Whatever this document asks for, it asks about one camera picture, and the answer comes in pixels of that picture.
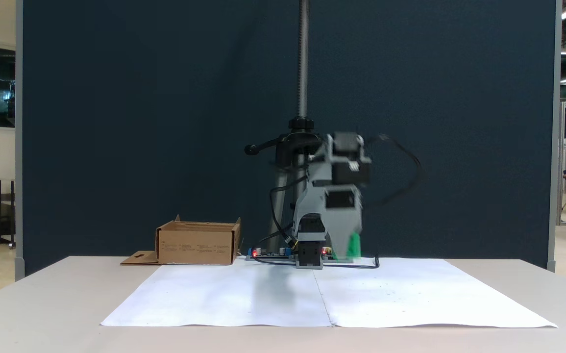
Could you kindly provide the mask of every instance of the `box flap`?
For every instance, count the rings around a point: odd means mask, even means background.
[[[137,251],[122,264],[158,264],[156,251]]]
[[[231,263],[235,261],[237,253],[240,252],[240,239],[242,238],[242,219],[238,218],[237,222],[233,226],[233,257],[231,257]]]

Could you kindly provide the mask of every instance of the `window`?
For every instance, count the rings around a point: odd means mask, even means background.
[[[0,130],[15,127],[15,47],[0,43]]]

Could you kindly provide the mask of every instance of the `black stand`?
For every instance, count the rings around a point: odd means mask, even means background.
[[[3,215],[2,205],[10,204],[10,214]],[[10,240],[3,235],[10,234]],[[2,197],[2,180],[0,180],[0,244],[8,244],[10,249],[15,248],[15,181],[10,181],[10,201]]]
[[[288,183],[301,180],[294,184],[294,201],[306,188],[305,163],[308,154],[321,145],[321,139],[313,133],[314,121],[307,118],[307,84],[308,84],[308,51],[309,51],[309,0],[299,0],[299,30],[298,30],[298,111],[296,118],[289,121],[290,132],[280,135],[260,145],[247,145],[244,152],[250,156],[258,154],[261,150],[276,146],[276,188],[284,188]],[[273,220],[270,223],[270,232],[278,231],[276,223],[283,217],[285,192],[276,192],[272,200]],[[267,252],[279,252],[280,236],[272,237],[268,241]]]

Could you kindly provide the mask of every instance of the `dark blue partition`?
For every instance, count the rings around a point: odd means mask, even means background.
[[[295,0],[26,1],[26,273],[151,250],[176,214],[241,216],[244,249],[263,237],[273,154],[243,147],[295,115],[297,16]],[[318,132],[383,132],[427,173],[366,214],[366,254],[546,265],[555,23],[554,0],[312,0]],[[413,176],[370,152],[366,199]]]

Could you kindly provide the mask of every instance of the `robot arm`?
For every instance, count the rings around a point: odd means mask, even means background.
[[[309,158],[305,192],[296,202],[292,234],[298,240],[296,265],[321,268],[321,249],[330,242],[337,259],[346,259],[348,242],[361,233],[361,192],[369,183],[371,160],[354,132],[327,135]]]

